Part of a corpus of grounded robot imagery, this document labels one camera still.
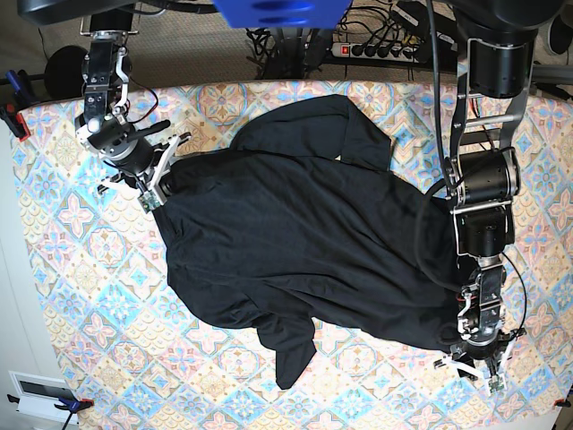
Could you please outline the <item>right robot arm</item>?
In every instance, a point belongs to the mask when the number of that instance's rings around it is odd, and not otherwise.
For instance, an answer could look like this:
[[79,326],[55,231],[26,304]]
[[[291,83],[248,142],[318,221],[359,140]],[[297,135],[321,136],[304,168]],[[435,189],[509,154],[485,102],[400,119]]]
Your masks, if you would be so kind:
[[121,178],[148,181],[153,175],[162,146],[148,137],[170,126],[165,120],[139,129],[129,119],[129,85],[133,66],[127,40],[137,32],[133,17],[141,8],[135,4],[117,6],[90,16],[88,28],[80,34],[90,38],[90,49],[82,65],[83,112],[75,118],[78,140],[117,169]]

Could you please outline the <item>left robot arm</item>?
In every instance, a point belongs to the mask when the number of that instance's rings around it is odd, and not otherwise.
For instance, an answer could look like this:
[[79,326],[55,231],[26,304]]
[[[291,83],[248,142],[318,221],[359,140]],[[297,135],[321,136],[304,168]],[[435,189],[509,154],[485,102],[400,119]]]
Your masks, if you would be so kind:
[[538,30],[561,1],[454,1],[458,93],[450,139],[438,143],[437,189],[450,200],[459,256],[476,261],[469,281],[455,286],[461,305],[459,340],[449,361],[462,370],[483,360],[500,370],[522,329],[504,332],[501,261],[515,240],[512,201],[520,171],[512,145],[523,120]]

